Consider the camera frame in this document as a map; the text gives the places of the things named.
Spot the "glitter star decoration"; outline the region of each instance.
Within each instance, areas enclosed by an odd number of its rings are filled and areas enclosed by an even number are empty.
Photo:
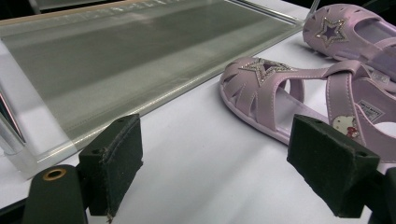
[[[343,31],[344,24],[344,20],[330,21],[327,18],[323,18],[320,30],[316,34],[316,37],[323,40],[326,48],[334,42],[346,42],[348,39]]]
[[[248,63],[239,69],[255,72],[260,86],[264,83],[265,79],[274,73],[293,71],[292,68],[283,63],[276,63],[261,58],[257,59],[253,63]]]

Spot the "glass tray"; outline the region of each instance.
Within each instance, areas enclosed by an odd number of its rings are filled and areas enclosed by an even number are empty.
[[[302,29],[237,2],[122,3],[0,26],[0,88],[38,164],[29,175],[83,149],[112,120],[143,116]]]

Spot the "white surface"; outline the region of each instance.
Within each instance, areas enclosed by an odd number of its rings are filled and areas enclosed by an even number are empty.
[[[258,56],[300,68],[334,63],[297,34]],[[324,82],[306,83],[306,103],[326,115]],[[286,161],[287,146],[249,127],[219,97],[219,76],[141,119],[144,165],[113,223],[367,223],[334,217]],[[77,155],[62,162],[78,164]],[[0,158],[0,207],[27,196]],[[105,217],[89,217],[106,223]]]

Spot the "black foam block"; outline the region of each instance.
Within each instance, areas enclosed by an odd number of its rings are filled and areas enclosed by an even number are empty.
[[[376,174],[379,157],[328,124],[296,115],[288,162],[336,216],[360,217],[365,199],[359,183]]]
[[[142,140],[138,115],[112,122],[79,154],[78,169],[89,178],[93,216],[114,217],[142,166]]]

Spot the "sandal strap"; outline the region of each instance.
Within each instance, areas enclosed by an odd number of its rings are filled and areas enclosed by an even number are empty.
[[[363,133],[357,117],[351,90],[351,73],[328,76],[326,103],[329,124],[334,129],[364,145]]]
[[[260,111],[257,114],[257,121],[275,131],[275,97],[276,90],[279,85],[286,81],[290,81],[290,95],[300,102],[304,102],[304,79],[321,79],[326,76],[327,68],[319,69],[297,69],[291,68],[292,71],[288,72],[277,72],[275,75],[268,77],[263,83],[262,87],[259,88],[257,95],[257,108]]]

